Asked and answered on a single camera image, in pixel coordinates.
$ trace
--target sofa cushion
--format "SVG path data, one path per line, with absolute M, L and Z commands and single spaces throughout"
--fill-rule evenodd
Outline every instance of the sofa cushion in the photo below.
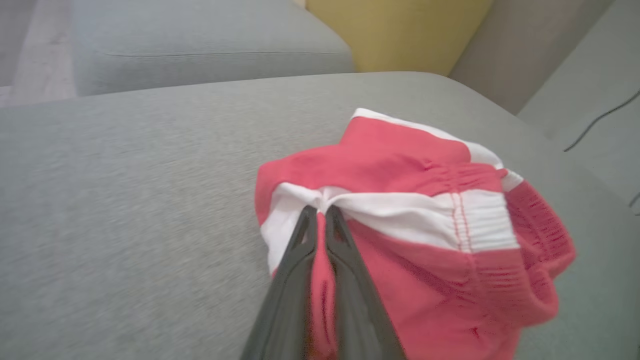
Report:
M 353 71 L 291 0 L 76 0 L 73 35 L 80 95 Z
M 366 107 L 479 142 L 554 207 L 578 258 L 517 359 L 632 359 L 640 226 L 586 169 L 431 74 L 235 81 L 0 110 L 0 354 L 237 358 L 269 284 L 258 166 Z

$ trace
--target gray fabric upholstery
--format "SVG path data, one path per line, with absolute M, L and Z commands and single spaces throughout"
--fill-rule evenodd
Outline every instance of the gray fabric upholstery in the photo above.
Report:
M 80 95 L 353 72 L 349 47 L 291 0 L 75 0 Z
M 334 74 L 0 110 L 0 358 L 233 359 L 269 277 L 258 166 L 336 143 L 356 107 L 493 149 L 548 199 L 576 262 L 517 359 L 633 359 L 640 227 L 587 170 L 440 76 Z

